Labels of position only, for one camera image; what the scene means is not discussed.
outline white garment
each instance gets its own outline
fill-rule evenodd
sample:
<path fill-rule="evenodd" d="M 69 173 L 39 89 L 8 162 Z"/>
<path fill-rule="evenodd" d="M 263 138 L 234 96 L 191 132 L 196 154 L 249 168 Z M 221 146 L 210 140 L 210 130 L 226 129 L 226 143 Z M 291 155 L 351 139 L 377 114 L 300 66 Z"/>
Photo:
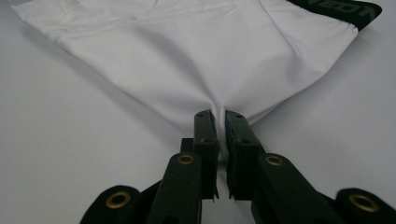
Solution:
<path fill-rule="evenodd" d="M 224 109 L 253 123 L 327 73 L 350 23 L 286 0 L 34 0 L 18 15 L 186 135 Z"/>

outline white background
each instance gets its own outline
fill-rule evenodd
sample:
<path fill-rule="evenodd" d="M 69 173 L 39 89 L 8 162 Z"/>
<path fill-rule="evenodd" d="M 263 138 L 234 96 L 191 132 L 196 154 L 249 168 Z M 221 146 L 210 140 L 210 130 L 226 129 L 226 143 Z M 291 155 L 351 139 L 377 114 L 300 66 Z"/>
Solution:
<path fill-rule="evenodd" d="M 396 207 L 396 2 L 333 69 L 253 126 L 331 197 L 357 187 Z M 0 1 L 0 223 L 79 223 L 103 190 L 162 178 L 184 136 L 52 45 Z M 204 202 L 203 223 L 254 223 L 249 203 Z"/>

